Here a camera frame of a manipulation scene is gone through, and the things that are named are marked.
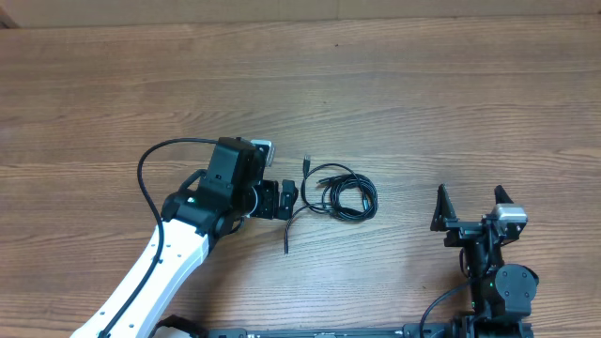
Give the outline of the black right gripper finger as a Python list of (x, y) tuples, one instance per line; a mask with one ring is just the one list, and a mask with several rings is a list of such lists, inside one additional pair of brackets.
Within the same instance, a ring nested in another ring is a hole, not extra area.
[(508, 195), (502, 185), (498, 185), (494, 189), (495, 203), (496, 204), (513, 204), (513, 200)]
[(437, 203), (430, 224), (431, 231), (446, 231), (448, 223), (456, 223), (457, 217), (446, 186), (440, 184), (437, 191)]

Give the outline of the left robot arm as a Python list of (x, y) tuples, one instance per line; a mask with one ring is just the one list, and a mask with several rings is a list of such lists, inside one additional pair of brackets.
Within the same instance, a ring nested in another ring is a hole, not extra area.
[(190, 175), (150, 209), (157, 225), (136, 263), (77, 338), (206, 337), (208, 332), (165, 309), (216, 243), (248, 218), (289, 221), (298, 190), (291, 180), (265, 180), (275, 147), (268, 140), (222, 137), (208, 168)]

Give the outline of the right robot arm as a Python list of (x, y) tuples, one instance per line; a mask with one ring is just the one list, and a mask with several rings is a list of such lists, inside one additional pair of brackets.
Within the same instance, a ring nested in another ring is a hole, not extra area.
[[(446, 234), (446, 247), (460, 250), (460, 270), (466, 282), (426, 308), (418, 324), (422, 337), (533, 336), (532, 326), (523, 319), (532, 314), (539, 277), (526, 266), (505, 263), (501, 251), (519, 240), (529, 217), (501, 185), (494, 194), (492, 210), (478, 221), (467, 222), (456, 216), (446, 186), (439, 185), (430, 229)], [(464, 289), (470, 291), (470, 311), (456, 315), (447, 324), (425, 323), (436, 306)]]

